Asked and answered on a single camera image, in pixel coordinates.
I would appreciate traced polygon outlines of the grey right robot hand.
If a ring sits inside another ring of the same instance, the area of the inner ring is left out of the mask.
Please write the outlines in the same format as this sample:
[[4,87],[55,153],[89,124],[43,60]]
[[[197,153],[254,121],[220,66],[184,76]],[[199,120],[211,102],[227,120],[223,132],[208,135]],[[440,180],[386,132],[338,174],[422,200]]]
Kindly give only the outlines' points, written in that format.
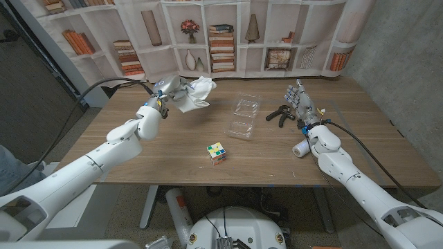
[[295,86],[288,86],[284,98],[295,109],[297,119],[302,122],[298,123],[298,128],[309,131],[320,124],[314,102],[305,92],[301,79],[296,80]]

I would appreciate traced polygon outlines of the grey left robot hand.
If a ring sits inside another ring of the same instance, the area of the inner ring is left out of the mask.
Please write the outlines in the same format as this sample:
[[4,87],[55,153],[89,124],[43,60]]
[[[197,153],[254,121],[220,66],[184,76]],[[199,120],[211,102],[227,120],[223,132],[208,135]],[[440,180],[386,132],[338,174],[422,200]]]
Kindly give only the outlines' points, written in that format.
[[178,102],[188,94],[190,82],[179,75],[171,75],[160,79],[152,88],[151,96],[167,102]]

